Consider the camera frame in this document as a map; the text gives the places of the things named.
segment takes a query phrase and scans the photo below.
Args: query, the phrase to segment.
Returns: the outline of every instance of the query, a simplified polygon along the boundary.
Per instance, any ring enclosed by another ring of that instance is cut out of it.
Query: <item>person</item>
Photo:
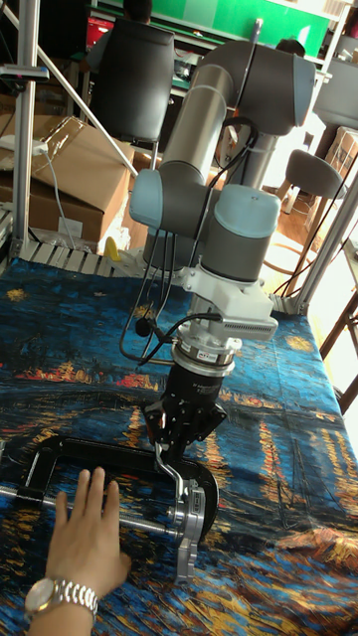
[[[296,54],[300,58],[304,58],[305,56],[304,47],[298,40],[295,40],[294,38],[289,38],[288,40],[282,38],[282,40],[278,42],[276,50],[284,51],[285,53]]]
[[[66,494],[56,500],[56,522],[46,567],[49,583],[73,581],[103,598],[122,585],[130,570],[130,558],[119,547],[119,490],[115,481],[107,489],[102,511],[104,470],[80,473],[74,508],[68,519]],[[90,636],[89,609],[71,602],[55,604],[32,619],[28,636]]]
[[[123,12],[126,20],[134,22],[150,23],[152,0],[123,0]],[[98,72],[105,47],[110,38],[111,31],[104,33],[98,42],[89,51],[89,54],[80,62],[80,71]]]

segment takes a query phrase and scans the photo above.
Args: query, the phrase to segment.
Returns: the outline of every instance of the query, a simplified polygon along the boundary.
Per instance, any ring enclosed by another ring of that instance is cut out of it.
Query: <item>shelf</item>
[[[287,7],[288,9],[295,9],[296,11],[301,11],[302,13],[310,13],[313,16],[319,16],[320,18],[326,18],[326,20],[330,20],[332,22],[339,22],[339,18],[340,18],[340,14],[341,11],[339,12],[339,15],[335,15],[332,13],[327,13],[324,11],[316,11],[313,8],[309,8],[307,7],[306,2],[302,2],[302,0],[297,0],[296,2],[292,2],[291,0],[267,0],[267,2],[272,2],[273,4],[279,4],[282,7]],[[346,2],[345,0],[343,0],[342,2],[340,0],[337,0],[337,2],[335,2],[334,4],[340,4],[343,8],[344,5],[349,4],[352,5],[353,2]]]

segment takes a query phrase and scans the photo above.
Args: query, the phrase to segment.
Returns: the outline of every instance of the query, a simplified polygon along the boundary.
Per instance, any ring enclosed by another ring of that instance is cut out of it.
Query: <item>yellow object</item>
[[[109,258],[111,260],[114,260],[114,262],[120,262],[121,261],[121,257],[118,254],[118,250],[115,244],[115,240],[112,237],[108,237],[108,239],[105,242],[105,246],[104,246],[104,256],[109,256]]]

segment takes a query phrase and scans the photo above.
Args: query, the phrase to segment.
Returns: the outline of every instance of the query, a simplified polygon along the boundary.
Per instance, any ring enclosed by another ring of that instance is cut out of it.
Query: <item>black chair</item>
[[[95,79],[90,109],[112,137],[153,143],[152,168],[173,73],[173,33],[116,20]]]

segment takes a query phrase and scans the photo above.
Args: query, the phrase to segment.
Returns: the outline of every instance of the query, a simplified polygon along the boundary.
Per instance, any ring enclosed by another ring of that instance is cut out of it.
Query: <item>finger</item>
[[[131,569],[131,558],[126,553],[120,553],[120,562],[127,572]]]
[[[116,481],[111,481],[108,486],[103,520],[109,530],[119,533],[119,488]]]
[[[69,520],[67,511],[67,495],[60,492],[56,497],[56,520],[55,531],[63,528]]]
[[[91,517],[92,519],[101,518],[104,476],[104,470],[99,467],[96,468],[92,474],[92,480],[89,488],[89,496],[86,506],[86,517]]]
[[[85,513],[86,502],[89,492],[90,472],[88,470],[82,470],[79,477],[79,483],[76,491],[76,497],[74,502],[74,508],[71,514],[71,519],[77,521]]]

